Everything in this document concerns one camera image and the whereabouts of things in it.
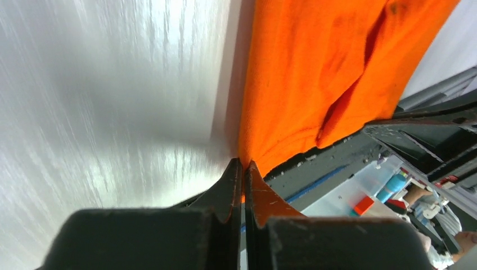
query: white wall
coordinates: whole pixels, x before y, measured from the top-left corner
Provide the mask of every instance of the white wall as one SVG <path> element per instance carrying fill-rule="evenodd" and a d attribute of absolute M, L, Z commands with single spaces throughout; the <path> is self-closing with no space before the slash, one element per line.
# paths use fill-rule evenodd
<path fill-rule="evenodd" d="M 0 0 L 0 269 L 40 266 L 78 209 L 168 206 L 220 177 L 248 59 L 240 7 Z"/>
<path fill-rule="evenodd" d="M 401 99 L 477 65 L 475 14 L 477 1 L 461 0 L 427 49 Z"/>

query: orange towel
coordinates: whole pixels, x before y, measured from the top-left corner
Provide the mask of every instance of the orange towel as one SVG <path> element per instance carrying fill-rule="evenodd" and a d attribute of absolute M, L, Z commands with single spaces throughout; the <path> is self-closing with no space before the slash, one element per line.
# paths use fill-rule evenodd
<path fill-rule="evenodd" d="M 239 155 L 262 175 L 390 118 L 458 0 L 256 0 Z"/>

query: person's hand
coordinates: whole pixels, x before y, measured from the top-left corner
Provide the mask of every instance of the person's hand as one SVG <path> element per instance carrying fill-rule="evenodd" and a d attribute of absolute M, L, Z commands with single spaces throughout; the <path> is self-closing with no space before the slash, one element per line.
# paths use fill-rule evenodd
<path fill-rule="evenodd" d="M 419 194 L 421 197 L 422 196 L 427 196 L 427 195 L 432 195 L 432 192 L 429 191 L 427 188 L 422 189 L 415 184 L 412 185 L 412 187 L 409 189 L 410 192 L 415 192 L 416 194 Z"/>
<path fill-rule="evenodd" d="M 477 245 L 477 232 L 459 232 L 454 238 L 462 248 L 458 254 L 452 255 L 452 260 L 456 262 Z"/>

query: black plastic part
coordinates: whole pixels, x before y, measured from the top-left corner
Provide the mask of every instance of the black plastic part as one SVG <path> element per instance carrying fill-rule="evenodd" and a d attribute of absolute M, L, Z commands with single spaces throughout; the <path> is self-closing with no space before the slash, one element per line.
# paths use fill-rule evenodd
<path fill-rule="evenodd" d="M 432 269 L 414 229 L 399 219 L 271 219 L 265 230 L 271 269 Z"/>
<path fill-rule="evenodd" d="M 363 133 L 429 182 L 456 176 L 458 184 L 477 169 L 477 96 L 473 93 L 470 98 L 474 99 L 457 107 L 443 103 L 398 114 L 392 120 L 374 121 Z"/>
<path fill-rule="evenodd" d="M 232 160 L 186 208 L 79 211 L 41 269 L 239 269 L 241 173 Z M 253 200 L 246 206 L 250 270 L 431 269 L 416 234 L 400 220 L 283 217 L 259 228 L 254 206 Z"/>
<path fill-rule="evenodd" d="M 188 208 L 76 212 L 41 269 L 237 269 L 241 180 L 232 159 Z"/>

